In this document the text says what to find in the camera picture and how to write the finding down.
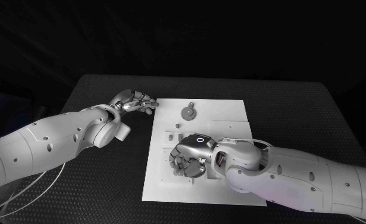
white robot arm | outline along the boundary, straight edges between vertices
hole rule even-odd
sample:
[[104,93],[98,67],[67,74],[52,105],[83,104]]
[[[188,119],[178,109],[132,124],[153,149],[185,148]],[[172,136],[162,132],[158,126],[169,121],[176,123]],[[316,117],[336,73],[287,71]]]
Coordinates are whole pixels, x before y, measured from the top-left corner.
[[366,219],[366,168],[341,164],[299,150],[260,149],[245,139],[183,138],[171,155],[175,174],[198,178],[209,164],[240,193],[306,212],[343,213]]
[[104,147],[114,137],[124,140],[130,127],[126,112],[152,114],[159,106],[142,92],[124,90],[103,104],[41,119],[0,138],[0,186],[42,173],[71,161],[93,146]]

robotic hand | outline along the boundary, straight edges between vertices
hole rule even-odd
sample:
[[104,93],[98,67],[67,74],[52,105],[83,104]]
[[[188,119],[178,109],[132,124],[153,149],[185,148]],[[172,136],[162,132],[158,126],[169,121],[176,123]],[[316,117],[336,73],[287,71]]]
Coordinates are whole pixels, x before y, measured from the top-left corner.
[[[260,149],[254,142],[267,145]],[[341,164],[261,140],[194,134],[171,154],[175,175],[198,178],[211,167],[240,193],[306,212],[343,213],[366,219],[366,168]]]
[[152,114],[156,100],[130,89],[103,104],[41,119],[0,138],[0,186],[48,171],[93,146],[104,147],[114,137],[124,141],[130,127],[122,116],[134,110]]

black textured table surface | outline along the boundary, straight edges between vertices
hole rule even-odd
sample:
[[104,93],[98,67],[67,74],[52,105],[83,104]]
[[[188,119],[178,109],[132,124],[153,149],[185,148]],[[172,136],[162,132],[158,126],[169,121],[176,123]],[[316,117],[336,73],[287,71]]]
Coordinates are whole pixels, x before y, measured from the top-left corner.
[[[345,164],[366,165],[366,156],[323,84],[234,79],[87,75],[62,112],[107,104],[124,89],[155,98],[244,100],[256,139]],[[153,115],[123,117],[132,127],[124,142],[88,148],[67,163],[55,186],[6,223],[359,223],[351,216],[296,211],[268,202],[267,207],[143,202]],[[21,208],[52,183],[61,167],[49,171],[8,213]],[[19,190],[35,180],[25,178]]]

white cable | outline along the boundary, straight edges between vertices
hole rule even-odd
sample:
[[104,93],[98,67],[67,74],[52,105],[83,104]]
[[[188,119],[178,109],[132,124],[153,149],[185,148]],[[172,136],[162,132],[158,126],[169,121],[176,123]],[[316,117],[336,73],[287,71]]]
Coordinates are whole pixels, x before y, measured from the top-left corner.
[[359,218],[359,217],[356,217],[356,216],[352,216],[356,220],[359,220],[362,223],[366,223],[366,221],[362,219],[362,218]]
[[263,144],[264,144],[264,145],[267,145],[268,147],[271,147],[271,146],[273,146],[268,142],[261,141],[261,140],[258,140],[258,139],[241,139],[241,138],[227,138],[227,137],[224,137],[222,139],[243,140],[243,141],[253,141],[253,142],[263,143]]
[[0,216],[0,218],[2,218],[2,217],[6,217],[6,216],[9,216],[9,215],[12,215],[13,213],[16,213],[16,212],[21,211],[22,209],[25,209],[25,208],[44,196],[44,194],[48,192],[49,188],[51,188],[52,185],[55,184],[55,182],[57,182],[57,180],[58,180],[58,178],[60,178],[60,175],[61,175],[61,173],[62,173],[62,171],[64,171],[64,168],[65,168],[65,163],[64,163],[62,169],[61,169],[61,171],[60,171],[58,177],[55,178],[55,180],[54,180],[51,186],[48,187],[48,189],[47,189],[47,190],[42,192],[42,194],[36,197],[36,199],[35,199],[34,201],[31,201],[31,203],[28,203],[24,207],[21,207],[15,212],[12,212],[12,213],[9,213],[9,214]]
[[42,173],[42,175],[38,177],[38,179],[34,181],[34,183],[16,194],[16,196],[15,196],[15,197],[11,197],[9,200],[8,200],[3,204],[0,204],[0,207],[2,207],[5,204],[8,204],[15,198],[18,198],[18,197],[24,194],[24,192],[32,187],[32,185],[36,183],[36,181],[41,179],[41,177],[45,175],[45,173],[47,173],[47,172]]

white board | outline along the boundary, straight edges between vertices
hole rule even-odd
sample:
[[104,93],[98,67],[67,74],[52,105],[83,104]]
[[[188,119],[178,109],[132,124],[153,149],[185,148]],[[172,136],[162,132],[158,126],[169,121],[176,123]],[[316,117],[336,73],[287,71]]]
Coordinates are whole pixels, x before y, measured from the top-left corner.
[[[169,164],[179,134],[185,138],[201,133],[215,140],[224,136],[253,138],[244,101],[162,98],[158,102],[160,106],[155,112],[143,201],[267,206],[267,201],[254,193],[243,194],[230,188],[225,181],[217,178],[209,165],[207,174],[191,179],[175,176]],[[192,121],[186,121],[181,112],[191,102],[195,103],[198,115]]]

